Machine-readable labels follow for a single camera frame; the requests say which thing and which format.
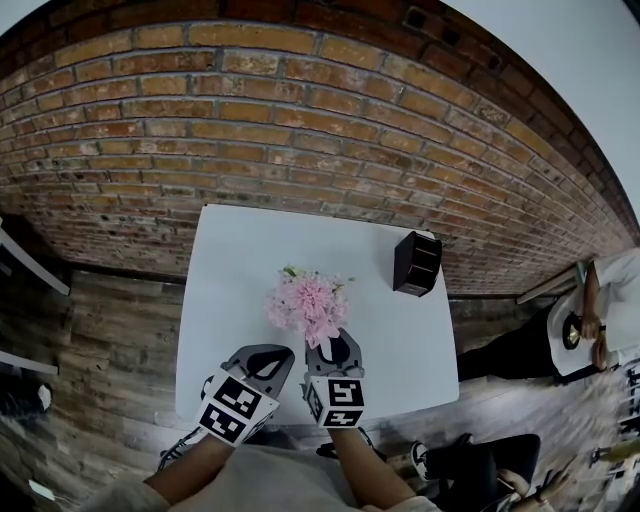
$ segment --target person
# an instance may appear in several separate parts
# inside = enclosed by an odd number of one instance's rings
[[[329,431],[338,460],[266,446],[234,449],[211,435],[144,482],[122,481],[83,512],[261,510],[431,512],[357,429]]]
[[[439,480],[431,500],[447,512],[553,512],[549,499],[569,482],[568,466],[528,496],[538,461],[540,438],[534,434],[471,444],[465,434],[452,446],[428,450],[415,442],[411,460],[424,481]]]
[[[460,381],[495,375],[504,379],[558,377],[566,383],[637,358],[640,347],[608,351],[606,338],[598,336],[614,302],[640,304],[640,248],[595,259],[587,268],[583,287],[539,311],[521,328],[460,354]],[[582,316],[582,339],[574,350],[568,350],[562,331],[572,312]]]

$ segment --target floor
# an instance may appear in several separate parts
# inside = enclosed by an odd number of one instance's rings
[[[60,366],[60,375],[47,379],[54,402],[46,418],[0,419],[0,470],[25,491],[35,479],[60,497],[56,503],[37,498],[42,511],[75,510],[121,475],[149,475],[160,450],[191,429],[173,410],[184,287],[74,272],[70,297],[20,276],[0,288],[0,349]],[[547,303],[514,308],[506,300],[453,300],[456,345],[480,345]],[[579,455],[578,483],[558,497],[558,512],[591,511],[607,468],[589,469],[587,453],[614,441],[622,384],[620,372],[566,387],[478,379],[464,383],[453,404],[366,428],[413,485],[419,483],[401,455],[414,439],[435,447],[467,431],[476,442],[537,433],[543,441],[538,481]],[[301,449],[326,440],[315,428],[284,430]]]

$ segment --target white table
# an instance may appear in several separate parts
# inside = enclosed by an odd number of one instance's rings
[[[182,310],[176,411],[193,420],[204,380],[240,347],[276,343],[296,356],[275,424],[313,423],[302,399],[302,335],[273,327],[264,300],[292,264],[349,284],[347,331],[362,349],[364,419],[458,398],[451,315],[442,273],[417,298],[392,290],[395,246],[411,230],[297,213],[208,205],[202,210]]]

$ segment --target pink flower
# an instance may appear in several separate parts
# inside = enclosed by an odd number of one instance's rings
[[[318,272],[285,267],[265,303],[267,318],[278,328],[296,329],[314,348],[339,336],[348,306],[344,290],[345,283],[337,276],[328,279]]]

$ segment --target white shirt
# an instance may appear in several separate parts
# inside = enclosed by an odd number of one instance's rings
[[[609,354],[610,365],[625,364],[640,357],[640,248],[630,249],[614,256],[605,256],[594,260],[594,267],[600,291],[596,299],[595,312],[603,325],[607,323],[609,307],[615,302],[638,304],[638,316],[626,321],[633,330],[638,326],[638,339],[635,344]],[[591,347],[593,341],[581,340],[575,350],[567,350],[562,343],[562,326],[573,311],[582,315],[582,299],[584,289],[576,290],[561,297],[549,313],[547,333],[551,347],[553,364],[561,375],[569,375],[592,364]]]
[[[240,446],[218,476],[199,493],[169,504],[139,481],[118,482],[94,496],[81,512],[380,512],[359,509],[338,461],[315,453],[266,446]],[[416,496],[390,512],[437,512]]]

